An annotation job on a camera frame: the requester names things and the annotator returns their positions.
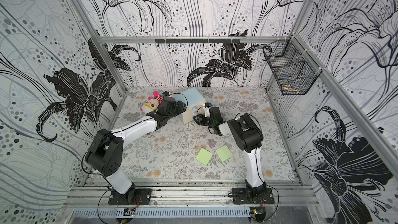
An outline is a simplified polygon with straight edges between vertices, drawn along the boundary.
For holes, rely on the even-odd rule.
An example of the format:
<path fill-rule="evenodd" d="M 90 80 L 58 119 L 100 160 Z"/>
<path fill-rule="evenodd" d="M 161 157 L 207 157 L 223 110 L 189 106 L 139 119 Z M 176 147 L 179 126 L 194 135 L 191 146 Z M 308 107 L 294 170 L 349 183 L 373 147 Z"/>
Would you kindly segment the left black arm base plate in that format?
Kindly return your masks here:
<path fill-rule="evenodd" d="M 150 188 L 132 188 L 125 194 L 112 189 L 108 200 L 109 205 L 149 205 L 152 195 Z"/>

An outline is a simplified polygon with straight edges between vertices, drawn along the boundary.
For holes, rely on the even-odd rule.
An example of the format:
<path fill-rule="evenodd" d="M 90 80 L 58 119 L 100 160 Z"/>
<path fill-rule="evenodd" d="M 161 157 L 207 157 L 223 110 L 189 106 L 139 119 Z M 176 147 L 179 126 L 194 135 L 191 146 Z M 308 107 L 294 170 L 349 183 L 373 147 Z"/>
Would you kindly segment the green sticky note pad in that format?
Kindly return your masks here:
<path fill-rule="evenodd" d="M 219 157 L 221 162 L 226 162 L 227 160 L 229 160 L 230 158 L 233 157 L 233 154 L 227 145 L 224 145 L 224 146 L 218 148 L 216 150 L 216 154 Z"/>
<path fill-rule="evenodd" d="M 197 156 L 195 157 L 195 159 L 199 163 L 201 163 L 205 166 L 208 166 L 212 157 L 213 157 L 213 153 L 211 153 L 210 151 L 208 151 L 204 148 L 201 148 L 200 151 L 198 152 Z"/>

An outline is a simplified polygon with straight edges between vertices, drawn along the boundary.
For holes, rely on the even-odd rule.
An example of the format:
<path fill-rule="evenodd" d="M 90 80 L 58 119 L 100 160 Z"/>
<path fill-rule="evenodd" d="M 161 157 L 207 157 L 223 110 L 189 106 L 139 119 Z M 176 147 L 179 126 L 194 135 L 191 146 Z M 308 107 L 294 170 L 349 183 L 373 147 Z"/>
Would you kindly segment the blue wooden drawer box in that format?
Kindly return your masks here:
<path fill-rule="evenodd" d="M 175 98 L 176 101 L 182 101 L 187 104 L 187 106 L 184 107 L 186 111 L 179 115 L 183 124 L 188 124 L 193 121 L 193 116 L 198 112 L 198 109 L 206 103 L 205 98 L 197 88 L 190 88 L 181 93 L 173 93 L 172 97 Z"/>

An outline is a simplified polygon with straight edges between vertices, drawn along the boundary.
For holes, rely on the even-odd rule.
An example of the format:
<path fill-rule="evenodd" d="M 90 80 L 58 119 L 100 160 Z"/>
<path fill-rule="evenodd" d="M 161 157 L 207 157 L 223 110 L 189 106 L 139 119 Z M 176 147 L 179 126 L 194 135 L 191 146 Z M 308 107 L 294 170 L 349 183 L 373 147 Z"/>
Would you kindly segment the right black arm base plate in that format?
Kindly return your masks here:
<path fill-rule="evenodd" d="M 261 191 L 252 191 L 246 188 L 232 188 L 227 196 L 232 198 L 235 205 L 271 205 L 275 203 L 274 195 L 270 188 Z"/>

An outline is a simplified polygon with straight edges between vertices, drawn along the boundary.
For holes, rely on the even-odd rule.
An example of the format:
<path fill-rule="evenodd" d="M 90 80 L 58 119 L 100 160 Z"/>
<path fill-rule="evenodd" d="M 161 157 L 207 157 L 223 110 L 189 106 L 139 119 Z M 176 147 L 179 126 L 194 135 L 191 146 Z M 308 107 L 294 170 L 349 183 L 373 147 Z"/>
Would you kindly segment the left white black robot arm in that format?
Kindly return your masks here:
<path fill-rule="evenodd" d="M 91 146 L 84 155 L 88 163 L 108 182 L 108 188 L 113 196 L 112 205 L 128 205 L 136 202 L 139 197 L 135 184 L 124 173 L 122 164 L 123 150 L 133 141 L 152 133 L 167 122 L 184 113 L 188 108 L 188 99 L 179 101 L 171 96 L 165 96 L 155 111 L 145 114 L 141 119 L 122 128 L 97 132 Z"/>

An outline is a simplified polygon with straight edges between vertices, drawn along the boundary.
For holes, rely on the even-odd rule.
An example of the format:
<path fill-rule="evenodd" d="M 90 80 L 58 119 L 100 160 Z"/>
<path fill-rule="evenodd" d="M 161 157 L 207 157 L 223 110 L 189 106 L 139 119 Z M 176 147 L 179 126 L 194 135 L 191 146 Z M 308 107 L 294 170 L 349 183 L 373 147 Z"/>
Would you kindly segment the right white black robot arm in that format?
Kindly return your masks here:
<path fill-rule="evenodd" d="M 218 107 L 205 107 L 204 114 L 193 116 L 196 124 L 207 126 L 218 136 L 231 136 L 244 153 L 247 169 L 246 195 L 254 202 L 264 196 L 267 184 L 261 171 L 261 146 L 264 139 L 256 118 L 248 113 L 238 113 L 235 118 L 224 121 Z"/>

